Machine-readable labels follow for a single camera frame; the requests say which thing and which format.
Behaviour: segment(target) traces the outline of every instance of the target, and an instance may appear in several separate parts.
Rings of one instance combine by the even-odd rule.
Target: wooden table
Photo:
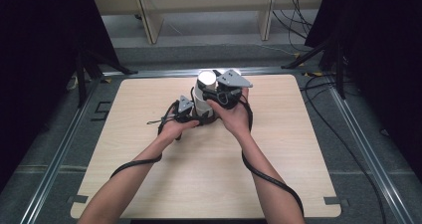
[[[290,75],[246,77],[252,134],[285,181],[301,196],[306,217],[336,217],[335,192],[297,82]],[[196,78],[125,80],[121,83],[78,195],[88,201],[121,164],[156,137],[157,124],[180,95],[190,97]],[[81,216],[87,203],[74,203]],[[241,149],[221,120],[183,133],[154,164],[122,218],[262,218]]]

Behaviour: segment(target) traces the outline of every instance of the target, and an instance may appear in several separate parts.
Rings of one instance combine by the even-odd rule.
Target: person's arm
[[[248,92],[248,89],[243,89],[243,102],[248,97]],[[225,110],[213,101],[208,100],[207,103],[236,137],[248,162],[257,170],[285,183],[252,138],[248,114],[243,105],[237,104],[233,109]],[[255,174],[252,175],[268,223],[305,223],[301,208],[292,194]]]
[[[168,121],[161,134],[134,160],[156,158],[184,129],[196,125],[198,121]],[[116,223],[152,165],[153,163],[132,166],[113,176],[90,201],[78,223]]]

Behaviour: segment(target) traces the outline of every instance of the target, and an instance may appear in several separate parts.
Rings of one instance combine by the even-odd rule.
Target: gray carpet
[[[275,48],[288,49],[288,46]],[[244,68],[244,67],[279,67],[293,60],[283,52],[258,46],[206,46],[178,48],[144,48],[116,49],[121,63],[137,71],[168,71],[175,69],[201,68]],[[319,57],[305,63],[301,70],[289,71],[297,78],[302,88],[310,77],[303,76],[304,71],[317,70]],[[106,71],[113,71],[102,66]],[[92,121],[101,113],[95,113],[99,102],[112,102],[122,78],[111,78],[110,83],[100,83],[94,92],[88,110],[82,120],[77,134],[64,159],[63,166],[57,176],[53,188],[47,197],[37,223],[75,223],[70,217],[71,204],[68,198],[79,189],[85,168],[101,134],[104,121]],[[325,82],[324,78],[316,79],[315,84]],[[318,94],[313,102],[319,112],[337,130],[349,145],[357,159],[368,171],[364,158],[355,144],[346,123],[344,122],[330,92],[326,87],[310,90],[310,96]],[[364,129],[372,147],[381,163],[396,184],[403,202],[415,223],[422,223],[422,185],[408,167],[391,139],[382,135],[379,130],[382,124],[373,114],[365,98],[359,94],[353,82],[345,84],[346,101],[361,127]],[[71,90],[66,94],[54,115],[46,123],[47,129],[41,132],[34,141],[21,166],[10,179],[0,195],[0,223],[19,223],[24,215],[30,197],[41,180],[43,171],[50,164],[69,123],[72,121],[78,103],[78,91]],[[342,206],[342,213],[333,219],[307,219],[308,223],[381,223],[380,210],[376,196],[368,180],[351,158],[344,145],[335,137],[329,128],[317,116],[307,103],[308,113],[316,131],[323,157],[325,159],[337,196],[348,203]],[[382,196],[383,208],[387,223],[398,223],[391,209]]]

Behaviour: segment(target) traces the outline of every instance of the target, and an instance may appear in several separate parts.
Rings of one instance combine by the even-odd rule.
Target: floor
[[[286,13],[288,16],[292,14],[291,11]],[[312,23],[317,15],[317,10],[303,11],[303,14]],[[277,13],[277,15],[289,24],[289,20],[283,18],[281,13]],[[139,68],[131,63],[136,59],[136,51],[138,50],[131,49],[162,49],[159,51],[171,51],[173,54],[177,54],[175,50],[186,51],[183,50],[186,47],[196,47],[199,50],[208,47],[211,49],[216,46],[225,49],[237,49],[239,47],[243,49],[244,46],[248,46],[248,48],[263,49],[268,53],[277,52],[289,59],[292,59],[294,54],[304,53],[304,51],[293,48],[291,43],[301,50],[309,49],[303,46],[304,39],[293,34],[290,35],[274,16],[269,40],[262,41],[254,12],[167,14],[159,39],[154,45],[148,44],[142,23],[134,16],[106,16],[104,22],[117,55],[123,61],[122,63],[132,66],[134,69]],[[302,35],[306,35],[301,25],[295,24],[293,28],[300,31]],[[271,70],[275,66],[271,65],[268,68]],[[113,70],[105,69],[106,72],[113,72]],[[175,71],[187,69],[187,66],[186,64],[172,64],[160,68],[141,67],[140,69],[152,70],[153,72],[154,70],[166,71],[168,69]],[[300,87],[304,87],[305,83],[310,80],[310,77],[303,76],[303,72],[292,73],[296,76]],[[47,190],[48,195],[43,200],[44,205],[41,211],[36,214],[36,223],[76,222],[69,213],[72,207],[71,198],[78,193],[79,185],[104,125],[104,121],[93,120],[103,116],[102,113],[96,112],[97,104],[104,101],[112,102],[118,90],[119,82],[124,79],[124,77],[119,76],[110,78],[112,84],[107,82],[96,85],[93,82],[89,83],[90,87],[96,87],[96,89],[90,99],[90,104],[82,113],[83,118],[77,127],[77,133],[69,140],[68,149],[63,152],[65,157],[59,163],[58,172],[53,178],[52,186]],[[316,84],[325,82],[324,79],[316,80]],[[69,88],[74,83],[74,80],[70,80]],[[373,115],[364,98],[359,95],[358,88],[353,85],[352,81],[350,84],[347,83],[345,88],[348,97],[347,103],[384,165],[393,186],[402,198],[400,201],[404,203],[405,210],[408,211],[413,223],[422,223],[422,214],[419,212],[419,210],[422,210],[421,183],[408,167],[391,139],[380,132],[382,124]],[[350,156],[350,150],[344,148],[344,144],[321,121],[304,93],[304,102],[307,104],[322,154],[342,208],[342,214],[338,218],[329,220],[314,218],[307,220],[307,222],[381,222],[379,203],[375,197],[374,189],[364,175],[364,172],[367,172],[373,179],[374,173],[369,169],[358,145],[354,144],[355,139],[342,118],[332,91],[328,86],[321,86],[319,89],[311,90],[310,97],[315,102],[319,112],[326,116],[327,121],[333,124],[346,143],[350,145],[351,152],[356,155],[359,162],[363,163],[363,170],[365,171],[358,168],[356,161]],[[46,123],[46,130],[40,133],[34,141],[27,156],[9,180],[8,186],[1,193],[0,223],[19,223],[23,220],[31,198],[42,182],[45,171],[53,165],[52,160],[55,160],[55,155],[61,148],[64,137],[68,135],[68,128],[73,123],[75,113],[79,112],[77,103],[77,90],[70,89],[69,93],[64,96],[61,105]],[[109,109],[108,104],[104,104],[104,106],[103,109]],[[400,206],[400,203],[390,203],[388,197],[384,196],[385,193],[383,193],[382,188],[379,188],[379,185],[377,186],[385,211],[386,223],[403,223],[394,213],[394,206]],[[120,223],[128,222],[128,220],[120,220]]]

